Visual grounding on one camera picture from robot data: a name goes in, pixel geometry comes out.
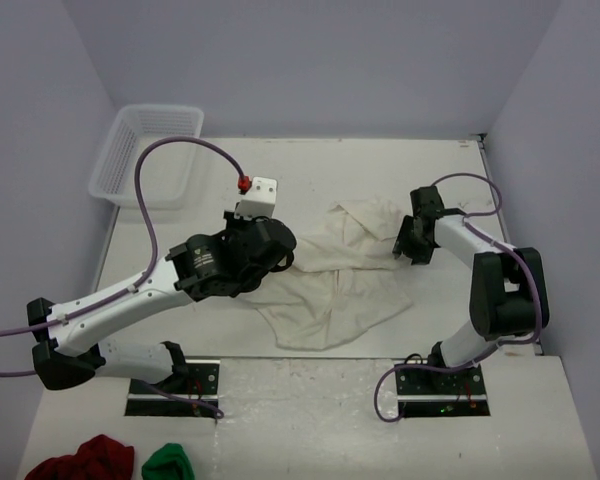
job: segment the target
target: white surface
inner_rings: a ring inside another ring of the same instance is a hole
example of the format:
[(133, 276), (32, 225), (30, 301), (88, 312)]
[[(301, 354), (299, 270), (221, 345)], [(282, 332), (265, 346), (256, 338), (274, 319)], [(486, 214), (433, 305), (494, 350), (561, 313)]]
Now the white surface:
[[(171, 135), (199, 137), (204, 114), (182, 105), (127, 105), (120, 109), (100, 152), (89, 193), (121, 207), (136, 204), (133, 172), (140, 152)], [(142, 193), (153, 208), (179, 208), (188, 185), (196, 147), (160, 147), (142, 167)]]
[(337, 203), (308, 235), (296, 235), (293, 265), (267, 275), (241, 299), (269, 322), (281, 348), (324, 350), (364, 335), (413, 302), (394, 270), (404, 213), (374, 198)]
[[(381, 190), (394, 201), (408, 202), (412, 188), (445, 173), (482, 172), (475, 145), (456, 142), (219, 143), (240, 154), (248, 172), (267, 170), (264, 174), (278, 176), (278, 216), (300, 231), (308, 229), (316, 212), (324, 211), (334, 198), (369, 198)], [(187, 209), (156, 216), (164, 245), (222, 228), (221, 204), (233, 201), (235, 177), (227, 175), (231, 169), (222, 161), (200, 158), (198, 184), (214, 187), (207, 187), (206, 195), (191, 189)], [(345, 167), (351, 167), (349, 173)], [(458, 180), (441, 188), (449, 205), (461, 204), (467, 210), (490, 201), (480, 184)], [(138, 222), (137, 212), (121, 210), (103, 282), (143, 268), (148, 243), (139, 241), (145, 233)], [(497, 233), (495, 220), (479, 223)], [(404, 356), (426, 351), (434, 340), (455, 331), (466, 320), (469, 271), (459, 260), (439, 253), (432, 265), (406, 275), (409, 291), (419, 288), (423, 294), (411, 309), (418, 309), (415, 319), (387, 322), (330, 353)], [(445, 283), (448, 278), (453, 281)], [(144, 327), (141, 330), (127, 329), (131, 334), (126, 336), (147, 343), (170, 338), (215, 355), (288, 355), (273, 347), (273, 335), (258, 314), (249, 316), (236, 305), (208, 300), (196, 305), (195, 318), (190, 309), (184, 310), (185, 316), (161, 315), (135, 326)], [(498, 352), (483, 365), (490, 417), (411, 419), (397, 425), (380, 422), (372, 406), (375, 383), (392, 365), (388, 359), (225, 358), (218, 393), (227, 417), (217, 425), (201, 419), (125, 418), (129, 382), (120, 379), (94, 379), (72, 390), (45, 391), (18, 478), (41, 461), (74, 453), (81, 443), (104, 433), (135, 447), (135, 479), (140, 479), (140, 466), (167, 442), (183, 445), (201, 480), (595, 479), (558, 358)], [(393, 381), (382, 390), (380, 405), (386, 414), (396, 413)]]
[[(312, 230), (336, 200), (381, 195), (409, 212), (411, 190), (452, 172), (485, 173), (477, 144), (468, 141), (212, 141), (234, 155), (246, 174), (278, 180), (275, 217), (298, 235)], [(239, 198), (236, 182), (235, 172), (223, 158), (199, 149), (183, 209), (152, 212), (161, 254), (191, 235), (222, 230), (223, 209), (233, 208)], [(451, 179), (439, 189), (448, 207), (465, 211), (493, 208), (491, 192), (480, 181)], [(475, 223), (502, 239), (497, 218), (477, 218)], [(142, 270), (149, 253), (139, 211), (121, 209), (101, 287)], [(356, 341), (324, 352), (290, 353), (277, 348), (267, 322), (239, 297), (210, 298), (163, 312), (119, 332), (116, 338), (147, 344), (171, 340), (180, 343), (185, 354), (196, 356), (399, 358), (427, 353), (467, 320), (471, 274), (449, 252), (437, 250), (430, 265), (403, 268), (395, 274), (413, 307)]]
[[(499, 355), (484, 364), (492, 415), (380, 422), (371, 403), (389, 360), (223, 360), (213, 420), (123, 416), (128, 382), (95, 379), (44, 393), (18, 478), (104, 433), (140, 466), (181, 443), (196, 478), (594, 480), (556, 357)], [(395, 383), (381, 393), (395, 414)]]

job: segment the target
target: green cloth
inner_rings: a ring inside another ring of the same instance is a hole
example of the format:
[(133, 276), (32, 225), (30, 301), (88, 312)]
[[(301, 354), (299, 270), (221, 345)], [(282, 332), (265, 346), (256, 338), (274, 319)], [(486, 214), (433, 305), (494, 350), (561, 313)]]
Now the green cloth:
[(167, 443), (142, 466), (143, 480), (195, 480), (182, 445)]

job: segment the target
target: white cloth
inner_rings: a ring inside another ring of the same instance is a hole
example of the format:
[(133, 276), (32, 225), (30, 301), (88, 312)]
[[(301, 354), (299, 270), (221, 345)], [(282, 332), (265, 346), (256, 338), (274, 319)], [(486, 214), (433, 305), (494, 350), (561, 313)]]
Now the white cloth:
[(375, 198), (336, 203), (316, 233), (299, 236), (293, 266), (239, 298), (269, 322), (281, 348), (323, 350), (350, 342), (412, 302), (391, 270), (403, 214)]

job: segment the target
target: red cloth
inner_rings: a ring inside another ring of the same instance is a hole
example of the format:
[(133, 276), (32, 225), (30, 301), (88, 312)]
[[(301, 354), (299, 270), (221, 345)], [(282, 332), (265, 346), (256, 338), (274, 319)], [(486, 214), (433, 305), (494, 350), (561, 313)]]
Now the red cloth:
[(98, 435), (80, 445), (75, 455), (45, 460), (25, 480), (130, 480), (134, 454), (133, 447)]

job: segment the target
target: gray wall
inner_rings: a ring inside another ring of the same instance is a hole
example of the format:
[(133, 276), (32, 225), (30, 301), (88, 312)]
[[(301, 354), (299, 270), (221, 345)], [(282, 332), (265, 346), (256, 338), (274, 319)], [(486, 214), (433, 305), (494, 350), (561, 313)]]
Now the gray wall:
[(562, 356), (600, 477), (600, 0), (565, 0), (487, 137), (513, 240), (543, 254)]
[(64, 0), (117, 105), (207, 135), (464, 137), (502, 109), (559, 0)]
[[(87, 181), (113, 107), (56, 0), (0, 0), (0, 329), (44, 295), (87, 293), (111, 208)], [(0, 340), (0, 370), (29, 370), (33, 336)], [(37, 378), (0, 379), (0, 479), (14, 478)]]

